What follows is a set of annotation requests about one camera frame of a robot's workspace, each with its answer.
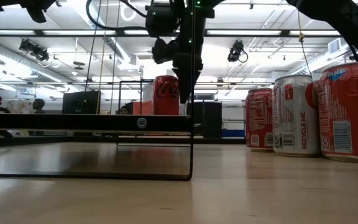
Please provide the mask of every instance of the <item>ceiling light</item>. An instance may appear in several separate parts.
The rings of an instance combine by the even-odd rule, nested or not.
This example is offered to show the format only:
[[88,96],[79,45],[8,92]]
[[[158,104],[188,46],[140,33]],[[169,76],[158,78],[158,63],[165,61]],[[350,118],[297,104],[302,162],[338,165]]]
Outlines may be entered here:
[[0,35],[35,35],[33,30],[0,30]]
[[126,35],[148,35],[149,33],[146,30],[125,30]]
[[27,82],[0,82],[0,84],[23,85],[27,84]]
[[280,30],[207,30],[207,35],[280,35]]
[[[300,31],[292,30],[290,31],[290,35],[299,35]],[[303,30],[303,35],[341,35],[336,30]]]
[[34,82],[32,83],[34,85],[64,85],[64,84],[68,84],[68,83],[55,83],[55,82]]
[[7,85],[4,85],[4,84],[0,84],[0,88],[3,89],[3,90],[16,91],[15,88],[7,86]]
[[45,86],[47,86],[47,87],[49,87],[49,88],[53,88],[53,89],[55,89],[55,90],[56,90],[56,87],[55,87],[55,86],[53,86],[53,85],[45,85]]
[[94,30],[45,30],[45,35],[115,35],[116,31],[113,30],[97,30],[96,33]]

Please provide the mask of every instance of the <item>can label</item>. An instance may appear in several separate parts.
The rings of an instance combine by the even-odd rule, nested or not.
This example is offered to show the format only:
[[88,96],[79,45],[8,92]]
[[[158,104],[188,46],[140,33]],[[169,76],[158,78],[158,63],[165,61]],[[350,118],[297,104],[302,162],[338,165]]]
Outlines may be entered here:
[[154,80],[153,113],[155,115],[179,115],[178,79],[162,75]]
[[246,99],[247,146],[273,148],[272,90],[248,92]]
[[316,104],[316,89],[310,77],[288,77],[276,82],[273,88],[276,152],[320,152]]
[[326,70],[318,102],[323,154],[358,156],[358,63]]

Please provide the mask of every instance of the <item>metal rod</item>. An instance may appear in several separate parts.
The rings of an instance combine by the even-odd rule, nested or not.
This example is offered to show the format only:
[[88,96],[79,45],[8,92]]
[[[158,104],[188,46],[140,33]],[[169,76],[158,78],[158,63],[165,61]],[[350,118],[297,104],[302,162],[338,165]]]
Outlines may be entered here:
[[[154,80],[136,80],[136,81],[120,81],[114,82],[102,82],[102,85],[121,85],[122,83],[152,83]],[[5,85],[85,85],[86,82],[0,82]],[[273,85],[274,82],[198,82],[196,85]],[[88,83],[89,85],[99,85],[99,83]]]
[[142,84],[142,79],[140,79],[140,114],[142,114],[142,90],[143,90],[143,84]]
[[121,82],[119,82],[119,90],[118,90],[118,111],[121,109]]

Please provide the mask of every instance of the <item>white wall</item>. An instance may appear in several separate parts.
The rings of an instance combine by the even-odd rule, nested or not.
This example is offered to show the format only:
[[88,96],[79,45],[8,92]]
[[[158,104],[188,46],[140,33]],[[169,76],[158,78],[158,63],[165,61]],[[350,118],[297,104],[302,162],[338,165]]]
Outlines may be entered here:
[[228,101],[222,103],[222,128],[229,130],[244,130],[244,102]]

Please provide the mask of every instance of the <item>ceiling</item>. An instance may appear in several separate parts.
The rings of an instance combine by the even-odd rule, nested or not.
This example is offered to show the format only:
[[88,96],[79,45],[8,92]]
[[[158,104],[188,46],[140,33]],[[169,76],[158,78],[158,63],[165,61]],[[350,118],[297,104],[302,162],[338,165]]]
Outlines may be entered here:
[[[51,6],[45,13],[47,22],[38,24],[32,21],[26,10],[19,6],[5,7],[4,12],[0,12],[0,29],[90,29],[85,15],[85,0],[65,0],[60,1],[61,7]],[[132,0],[131,3],[140,11],[146,13],[144,6],[150,1]],[[207,19],[207,29],[290,29],[299,30],[298,11],[281,0],[254,0],[254,8],[250,9],[250,1],[227,0],[215,7],[215,18]],[[99,19],[108,26],[144,26],[145,19],[139,15],[132,15],[132,11],[117,0],[94,0],[92,7],[98,11],[100,8]],[[301,14],[300,25],[302,29],[333,29],[329,24],[321,21],[313,21]],[[156,65],[152,60],[151,48],[154,46],[155,39],[151,37],[116,37],[118,45],[122,50],[132,56],[128,63],[135,67],[120,67],[122,64],[114,58],[114,51],[102,38],[80,37],[76,48],[76,38],[74,37],[0,37],[0,54],[5,50],[10,53],[24,57],[28,61],[27,66],[38,68],[40,65],[30,55],[25,55],[19,50],[22,39],[30,39],[33,43],[48,48],[51,60],[41,63],[46,70],[44,73],[51,73],[51,76],[59,77],[65,82],[83,82],[86,77],[93,80],[100,80],[100,76],[105,78],[102,82],[113,81],[114,72],[115,82],[119,80],[139,80],[144,78],[155,78],[157,75],[173,74],[170,71],[171,62]],[[171,41],[171,37],[163,38],[166,42]],[[301,68],[305,64],[305,56],[308,60],[324,54],[328,49],[328,44],[335,38],[330,37],[310,37],[304,42],[304,51],[297,37],[206,37],[203,46],[204,69],[201,72],[199,82],[216,82],[218,78],[224,78],[225,82],[273,82],[277,74],[288,75],[289,71]],[[247,63],[229,63],[227,55],[235,40],[242,40],[249,53]],[[332,63],[344,62],[344,57],[333,58],[330,64],[320,67],[313,67],[312,72],[321,72]],[[84,70],[75,70],[74,61],[83,62],[86,65]],[[0,80],[7,81],[8,78],[2,77]],[[76,86],[78,90],[83,90],[83,85]],[[232,98],[241,90],[249,89],[254,86],[240,86],[236,90],[230,91]],[[111,86],[101,85],[101,88],[111,88]]]

